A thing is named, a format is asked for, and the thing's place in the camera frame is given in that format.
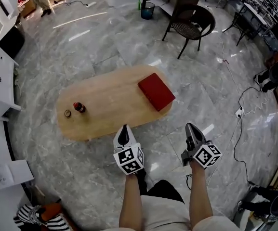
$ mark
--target white cube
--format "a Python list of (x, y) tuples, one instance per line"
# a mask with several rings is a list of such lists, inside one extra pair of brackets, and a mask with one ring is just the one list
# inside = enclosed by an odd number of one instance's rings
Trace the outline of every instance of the white cube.
[(132, 174), (144, 168), (144, 154), (140, 143), (125, 147), (121, 152), (115, 153), (114, 159), (119, 168), (126, 174)]
[(222, 154), (216, 145), (205, 144), (198, 149), (193, 158), (203, 167), (210, 167), (213, 166), (221, 156)]

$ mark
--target red book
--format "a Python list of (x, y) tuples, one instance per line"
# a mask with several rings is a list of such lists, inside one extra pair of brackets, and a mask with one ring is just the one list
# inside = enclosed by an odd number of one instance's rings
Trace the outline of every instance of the red book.
[(141, 80), (138, 86), (157, 111), (162, 110), (175, 99), (173, 93), (156, 73)]

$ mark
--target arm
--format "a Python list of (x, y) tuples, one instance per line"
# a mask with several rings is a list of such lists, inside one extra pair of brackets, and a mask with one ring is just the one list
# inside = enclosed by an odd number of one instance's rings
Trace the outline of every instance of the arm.
[(138, 179), (134, 174), (126, 176), (124, 202), (119, 217), (119, 227), (135, 231), (142, 230), (142, 203)]
[(205, 171), (196, 161), (190, 162), (192, 168), (192, 184), (190, 194), (189, 216), (191, 227), (209, 217), (212, 217), (212, 207), (207, 195)]

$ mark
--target gray tile floor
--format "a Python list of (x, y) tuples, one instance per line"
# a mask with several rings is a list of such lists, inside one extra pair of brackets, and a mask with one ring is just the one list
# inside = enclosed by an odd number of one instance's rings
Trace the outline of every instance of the gray tile floor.
[[(59, 92), (74, 82), (119, 67), (153, 64), (166, 75), (176, 100), (166, 117), (133, 129), (145, 153), (149, 187), (166, 179), (188, 202), (189, 167), (182, 167), (180, 161), (186, 147), (184, 126), (190, 121), (201, 130), (213, 128), (206, 137), (224, 155), (207, 169), (208, 192), (214, 214), (232, 218), (249, 187), (244, 165), (233, 159), (240, 133), (234, 112), (242, 91), (255, 86), (253, 75), (264, 69), (255, 44), (243, 39), (236, 47), (238, 30), (222, 33), (232, 17), (215, 8), (217, 0), (208, 0), (200, 4), (209, 6), (216, 28), (202, 39), (200, 51), (198, 42), (191, 41), (177, 60), (184, 38), (171, 32), (161, 41), (169, 19), (159, 8), (154, 19), (146, 21), (135, 5), (116, 9), (104, 0), (82, 1), (97, 4), (89, 9), (80, 3), (60, 5), (50, 16), (40, 18), (37, 10), (22, 20), (26, 42), (16, 58), (20, 64), (16, 96), (23, 110), (12, 112), (9, 122), (16, 157), (28, 160), (35, 183), (48, 196), (59, 196), (79, 226), (91, 230), (117, 226), (125, 177), (112, 156), (114, 135), (86, 142), (68, 140), (58, 128), (55, 102)], [(53, 29), (100, 12), (107, 14)], [(90, 32), (69, 41), (86, 30)], [(268, 103), (261, 110), (243, 118), (236, 148), (237, 158), (247, 162), (249, 179), (263, 186), (278, 165), (278, 106), (272, 93), (250, 90), (244, 96), (246, 112), (265, 100)]]

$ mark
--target oval coffee table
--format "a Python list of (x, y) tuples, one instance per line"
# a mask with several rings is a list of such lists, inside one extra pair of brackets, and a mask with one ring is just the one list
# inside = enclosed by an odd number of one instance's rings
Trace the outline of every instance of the oval coffee table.
[[(57, 100), (57, 122), (64, 136), (85, 141), (117, 132), (124, 124), (136, 127), (164, 117), (172, 103), (158, 112), (138, 87), (138, 82), (156, 73), (167, 85), (162, 72), (149, 65), (125, 67), (85, 79), (62, 90)], [(79, 113), (73, 107), (86, 107)], [(65, 110), (71, 116), (65, 116)]]

